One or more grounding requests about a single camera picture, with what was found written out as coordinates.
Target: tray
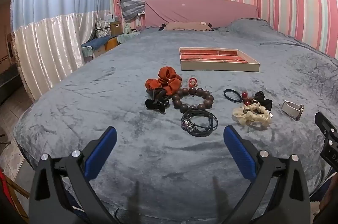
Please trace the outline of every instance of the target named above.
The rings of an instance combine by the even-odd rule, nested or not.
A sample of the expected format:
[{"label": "tray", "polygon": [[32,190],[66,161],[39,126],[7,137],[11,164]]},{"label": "tray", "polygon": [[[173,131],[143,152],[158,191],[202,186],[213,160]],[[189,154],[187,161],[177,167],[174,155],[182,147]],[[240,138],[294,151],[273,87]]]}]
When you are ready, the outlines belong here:
[{"label": "tray", "polygon": [[241,71],[259,72],[256,60],[236,49],[180,48],[183,71]]}]

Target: tiled floor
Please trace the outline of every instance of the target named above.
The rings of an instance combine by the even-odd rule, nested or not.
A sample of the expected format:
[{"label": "tiled floor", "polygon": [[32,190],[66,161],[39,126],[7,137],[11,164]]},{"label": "tiled floor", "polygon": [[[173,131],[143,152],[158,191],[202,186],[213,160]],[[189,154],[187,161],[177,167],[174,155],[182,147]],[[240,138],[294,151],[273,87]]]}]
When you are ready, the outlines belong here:
[{"label": "tiled floor", "polygon": [[13,136],[13,129],[21,114],[32,104],[24,87],[19,88],[0,106],[0,141],[11,141],[0,145],[0,167],[10,179],[14,180],[24,160]]}]

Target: silver bolt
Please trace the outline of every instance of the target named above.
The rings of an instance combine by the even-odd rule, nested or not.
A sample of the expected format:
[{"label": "silver bolt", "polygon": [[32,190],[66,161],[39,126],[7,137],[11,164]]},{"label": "silver bolt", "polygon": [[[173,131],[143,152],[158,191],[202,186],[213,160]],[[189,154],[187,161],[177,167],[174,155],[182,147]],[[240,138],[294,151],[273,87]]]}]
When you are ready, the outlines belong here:
[{"label": "silver bolt", "polygon": [[298,157],[298,155],[293,154],[293,155],[291,156],[291,159],[292,159],[293,161],[298,161],[298,160],[299,160],[299,157]]},{"label": "silver bolt", "polygon": [[75,150],[72,152],[72,157],[79,157],[81,152],[79,150]]},{"label": "silver bolt", "polygon": [[44,153],[42,156],[41,156],[41,160],[45,161],[48,159],[48,154]]},{"label": "silver bolt", "polygon": [[260,151],[259,154],[261,155],[261,157],[268,157],[269,153],[267,151]]}]

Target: bed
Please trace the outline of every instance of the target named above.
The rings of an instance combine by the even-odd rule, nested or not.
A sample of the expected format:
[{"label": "bed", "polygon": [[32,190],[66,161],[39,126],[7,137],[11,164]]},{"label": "bed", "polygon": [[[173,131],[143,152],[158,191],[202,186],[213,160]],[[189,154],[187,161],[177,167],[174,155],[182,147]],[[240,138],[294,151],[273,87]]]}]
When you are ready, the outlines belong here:
[{"label": "bed", "polygon": [[[260,72],[181,71],[179,47],[196,46],[239,49],[261,64]],[[210,136],[193,137],[183,131],[182,114],[172,105],[165,114],[146,109],[145,81],[157,78],[164,66],[173,67],[185,86],[196,77],[199,86],[214,96],[210,111],[219,126]],[[114,126],[117,144],[91,185],[118,220],[218,223],[249,185],[224,145],[224,127],[233,125],[244,139],[274,156],[299,155],[312,192],[329,172],[320,157],[323,137],[314,116],[322,111],[338,124],[337,86],[336,59],[278,33],[258,18],[237,19],[208,32],[149,28],[43,95],[21,116],[14,134],[34,165],[43,153],[66,156]],[[224,97],[226,88],[249,94],[262,90],[273,100],[271,125],[239,126],[232,119],[238,104]],[[191,104],[197,100],[185,98]],[[305,105],[300,121],[280,110],[284,100]],[[267,205],[271,189],[258,213]]]}]

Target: headboard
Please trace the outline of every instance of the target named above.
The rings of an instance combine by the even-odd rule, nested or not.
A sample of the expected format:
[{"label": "headboard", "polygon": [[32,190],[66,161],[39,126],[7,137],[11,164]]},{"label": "headboard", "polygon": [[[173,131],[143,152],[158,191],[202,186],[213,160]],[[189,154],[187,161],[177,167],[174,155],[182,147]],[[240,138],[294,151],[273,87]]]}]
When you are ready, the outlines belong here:
[{"label": "headboard", "polygon": [[160,27],[168,22],[208,22],[212,27],[226,27],[240,18],[258,18],[254,5],[228,0],[146,0],[146,27]]}]

